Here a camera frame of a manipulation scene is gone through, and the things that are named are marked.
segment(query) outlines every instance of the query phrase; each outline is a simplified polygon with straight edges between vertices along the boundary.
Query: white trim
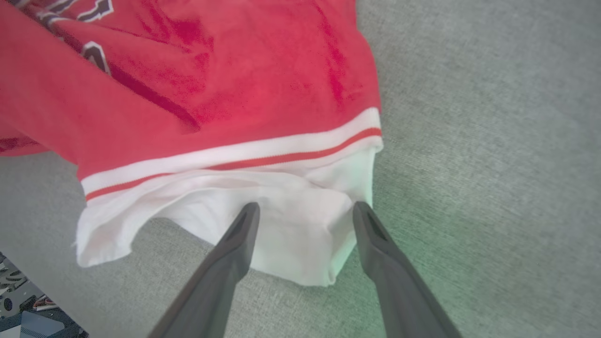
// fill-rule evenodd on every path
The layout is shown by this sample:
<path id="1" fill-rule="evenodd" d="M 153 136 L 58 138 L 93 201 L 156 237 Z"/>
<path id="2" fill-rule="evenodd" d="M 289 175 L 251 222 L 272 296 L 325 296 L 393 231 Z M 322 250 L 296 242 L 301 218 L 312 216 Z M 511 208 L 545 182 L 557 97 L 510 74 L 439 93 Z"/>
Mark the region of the white trim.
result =
<path id="1" fill-rule="evenodd" d="M 92 174 L 81 181 L 84 193 L 161 173 L 181 173 L 214 165 L 291 153 L 317 152 L 339 146 L 369 128 L 380 128 L 377 108 L 368 108 L 353 120 L 331 131 L 252 141 L 196 152 L 149 159 Z"/>

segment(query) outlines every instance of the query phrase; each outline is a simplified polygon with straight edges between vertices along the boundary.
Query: gray tablecloth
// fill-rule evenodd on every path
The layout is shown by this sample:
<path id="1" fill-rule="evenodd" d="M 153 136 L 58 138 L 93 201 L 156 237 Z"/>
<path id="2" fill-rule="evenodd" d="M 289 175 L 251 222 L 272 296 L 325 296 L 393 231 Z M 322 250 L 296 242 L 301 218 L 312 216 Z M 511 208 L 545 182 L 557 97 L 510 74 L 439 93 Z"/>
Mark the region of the gray tablecloth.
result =
<path id="1" fill-rule="evenodd" d="M 601 336 L 601 2 L 358 4 L 379 68 L 375 209 L 466 338 Z M 144 337 L 210 247 L 154 220 L 89 269 L 57 155 L 0 158 L 0 250 L 93 337 Z M 251 272 L 227 337 L 383 337 L 354 251 L 335 286 Z"/>

